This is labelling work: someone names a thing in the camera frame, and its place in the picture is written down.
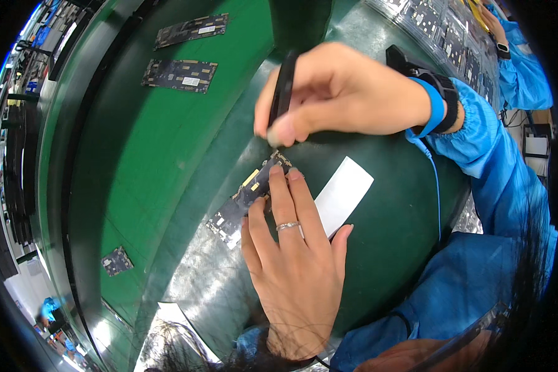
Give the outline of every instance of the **person in blue coat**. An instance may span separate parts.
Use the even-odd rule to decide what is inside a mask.
[[[273,146],[291,146],[321,130],[421,131],[432,116],[427,88],[347,46],[326,43],[298,58],[289,112],[268,130],[277,76],[273,71],[260,93],[254,122],[255,134]],[[505,362],[545,291],[558,237],[546,190],[487,101],[451,81],[459,93],[456,120],[425,139],[471,177],[484,234],[453,233],[401,304],[345,335],[328,362],[331,372],[492,371]],[[262,199],[251,206],[241,235],[268,324],[243,333],[223,365],[167,360],[161,370],[289,371],[320,361],[330,346],[347,239],[355,229],[344,225],[327,239],[297,169],[284,176],[271,168],[269,186],[275,222],[288,224],[279,242],[269,232]],[[291,227],[296,221],[304,237]]]
[[[41,309],[39,310],[39,314],[36,316],[37,324],[42,324],[45,328],[49,327],[50,322],[56,321],[52,312],[55,309],[59,309],[61,306],[59,299],[54,299],[48,297],[43,300],[43,304]]]
[[[492,5],[480,4],[486,26],[498,49],[500,108],[548,109],[554,101],[537,57],[531,52],[517,22],[500,18]]]

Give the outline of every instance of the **barcode label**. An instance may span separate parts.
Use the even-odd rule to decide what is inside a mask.
[[[199,33],[205,33],[211,31],[215,31],[215,26],[202,27],[201,29],[199,29]]]
[[[201,79],[196,77],[185,77],[184,80],[182,80],[182,84],[192,86],[198,86],[200,82]]]

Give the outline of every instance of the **green workbench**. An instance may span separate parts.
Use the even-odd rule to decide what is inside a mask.
[[[219,356],[231,351],[248,310],[258,308],[239,249],[228,250],[204,223],[270,154],[252,134],[258,93],[278,65],[269,5],[200,3],[163,2],[142,22],[100,87],[74,164],[68,238],[73,256],[82,257],[75,272],[96,283],[89,303],[103,296],[133,326],[126,330],[98,305],[84,309],[112,370],[134,368],[157,301],[177,302]],[[224,12],[230,18],[224,35],[152,50],[160,28]],[[434,67],[401,29],[356,1],[335,1],[327,40],[382,62],[396,43]],[[219,65],[203,95],[141,86],[151,58]],[[374,178],[347,220],[355,229],[335,322],[339,337],[400,299],[433,252],[438,222],[432,166],[401,134],[318,133],[284,154],[306,176],[314,197],[345,156]],[[450,226],[469,183],[452,161],[434,161],[443,227]],[[109,277],[100,259],[119,245],[134,269]]]

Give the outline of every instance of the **silver ring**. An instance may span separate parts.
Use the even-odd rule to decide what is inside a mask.
[[[277,231],[281,231],[281,230],[283,230],[284,228],[287,228],[287,227],[294,227],[294,226],[300,226],[300,221],[295,221],[295,222],[289,222],[289,223],[281,224],[281,225],[277,226],[276,230],[277,230]]]

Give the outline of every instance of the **hand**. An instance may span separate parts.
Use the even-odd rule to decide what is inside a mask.
[[[484,4],[480,4],[480,14],[481,19],[484,21],[485,25],[488,26],[491,33],[494,34],[496,42],[508,45],[508,41],[506,40],[506,32],[500,24],[500,21],[484,6]]]
[[[267,133],[279,70],[256,103],[254,133],[273,146],[291,146],[321,130],[389,135],[430,119],[424,88],[348,46],[324,43],[299,56],[289,112]]]
[[[299,228],[280,230],[275,243],[259,197],[244,218],[241,249],[260,303],[271,324],[269,350],[289,360],[306,360],[324,350],[339,310],[347,238],[353,225],[339,229],[331,244],[302,174],[280,166],[269,172],[271,204],[277,226],[300,221]]]

